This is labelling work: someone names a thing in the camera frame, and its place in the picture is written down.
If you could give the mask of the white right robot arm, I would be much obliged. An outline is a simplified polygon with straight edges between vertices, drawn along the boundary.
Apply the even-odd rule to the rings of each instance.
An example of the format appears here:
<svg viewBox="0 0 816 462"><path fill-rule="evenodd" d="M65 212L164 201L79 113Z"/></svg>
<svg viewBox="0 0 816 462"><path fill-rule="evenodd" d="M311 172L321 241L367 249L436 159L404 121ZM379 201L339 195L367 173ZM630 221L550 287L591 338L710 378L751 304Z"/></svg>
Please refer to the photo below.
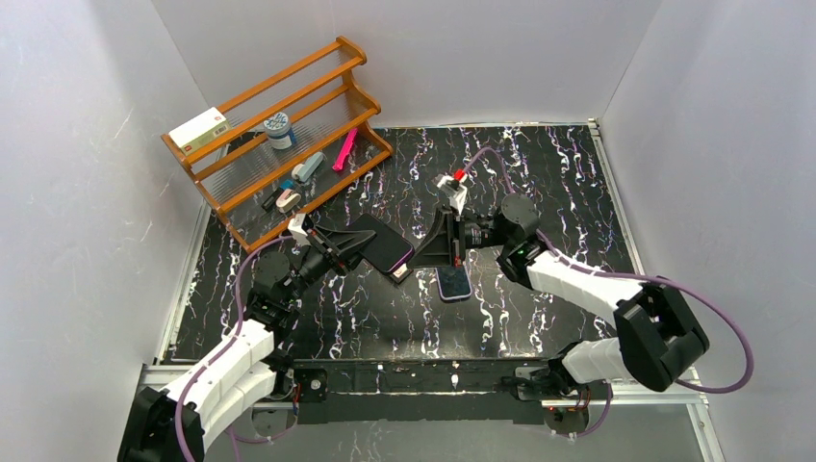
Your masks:
<svg viewBox="0 0 816 462"><path fill-rule="evenodd" d="M505 196L490 215L441 206L407 263L411 269L461 267L468 250L499 247L497 264L508 280L564 299L615 330L612 338L565 347L524 385L566 394L585 383L631 379L663 392L709 350L678 289L583 266L545 243L539 224L534 202L518 193Z"/></svg>

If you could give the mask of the black phone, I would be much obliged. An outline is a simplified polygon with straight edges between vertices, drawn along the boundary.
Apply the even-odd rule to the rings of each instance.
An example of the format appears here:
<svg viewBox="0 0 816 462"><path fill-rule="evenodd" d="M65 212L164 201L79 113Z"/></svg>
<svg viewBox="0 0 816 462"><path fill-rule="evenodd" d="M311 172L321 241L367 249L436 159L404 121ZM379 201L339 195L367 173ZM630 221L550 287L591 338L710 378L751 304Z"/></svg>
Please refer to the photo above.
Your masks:
<svg viewBox="0 0 816 462"><path fill-rule="evenodd" d="M374 238L361 253L365 260L383 274L392 273L403 265L414 252L414 247L384 221L362 214L348 226L349 231L373 231Z"/></svg>

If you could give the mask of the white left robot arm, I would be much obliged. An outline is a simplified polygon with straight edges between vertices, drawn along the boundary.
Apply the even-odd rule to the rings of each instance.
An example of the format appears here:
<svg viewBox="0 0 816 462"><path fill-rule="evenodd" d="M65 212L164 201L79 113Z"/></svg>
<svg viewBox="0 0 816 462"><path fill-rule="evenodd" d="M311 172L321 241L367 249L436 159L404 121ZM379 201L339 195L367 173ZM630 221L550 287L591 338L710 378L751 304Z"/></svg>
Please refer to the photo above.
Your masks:
<svg viewBox="0 0 816 462"><path fill-rule="evenodd" d="M278 350L291 331L296 300L326 273L356 268L372 230L331 230L305 214L289 224L286 240L304 253L294 265L263 244L239 268L251 270L252 286L235 291L237 322L221 342L182 375L160 388L145 387L131 405L117 453L119 461L202 461L213 441L244 411L272 394L292 367Z"/></svg>

